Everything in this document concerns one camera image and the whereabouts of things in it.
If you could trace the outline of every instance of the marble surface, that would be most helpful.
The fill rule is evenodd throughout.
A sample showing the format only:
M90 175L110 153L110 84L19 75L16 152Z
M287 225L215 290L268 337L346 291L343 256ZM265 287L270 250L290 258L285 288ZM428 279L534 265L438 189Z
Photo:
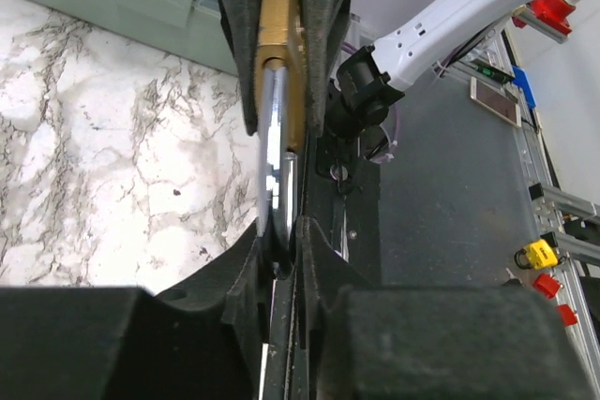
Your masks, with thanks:
M236 78L0 0L0 285L161 291L254 220Z

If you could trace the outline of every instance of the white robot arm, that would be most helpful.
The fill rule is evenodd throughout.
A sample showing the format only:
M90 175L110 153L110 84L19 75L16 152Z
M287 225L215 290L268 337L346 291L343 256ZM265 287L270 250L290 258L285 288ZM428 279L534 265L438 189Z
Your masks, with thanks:
M406 91L455 47L532 0L436 0L398 30L374 42L372 58L388 84Z
M363 47L337 71L341 101L325 122L343 139L380 124L436 61L532 0L436 0L412 20Z

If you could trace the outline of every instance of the smartphone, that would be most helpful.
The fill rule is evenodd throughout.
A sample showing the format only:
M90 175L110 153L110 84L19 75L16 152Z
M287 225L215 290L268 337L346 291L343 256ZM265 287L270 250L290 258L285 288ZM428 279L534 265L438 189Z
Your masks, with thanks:
M475 77L471 78L471 98L511 126L521 127L519 105Z

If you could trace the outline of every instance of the yellow clamp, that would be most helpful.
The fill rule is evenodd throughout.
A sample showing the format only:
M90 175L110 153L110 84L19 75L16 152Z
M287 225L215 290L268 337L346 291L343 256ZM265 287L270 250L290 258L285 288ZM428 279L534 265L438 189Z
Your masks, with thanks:
M544 239L525 245L515 254L515 264L519 269L539 270L558 263L556 253Z
M254 64L256 110L261 110L263 70L285 66L290 74L288 150L299 152L305 141L307 64L299 0L262 0Z

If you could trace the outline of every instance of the gray table surface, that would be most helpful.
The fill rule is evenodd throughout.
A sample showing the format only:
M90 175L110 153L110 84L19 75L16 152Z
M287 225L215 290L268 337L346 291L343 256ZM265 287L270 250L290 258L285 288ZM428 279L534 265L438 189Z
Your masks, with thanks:
M382 281L486 286L519 278L513 255L539 239L516 130L468 83L425 76L400 101L397 157L382 166Z

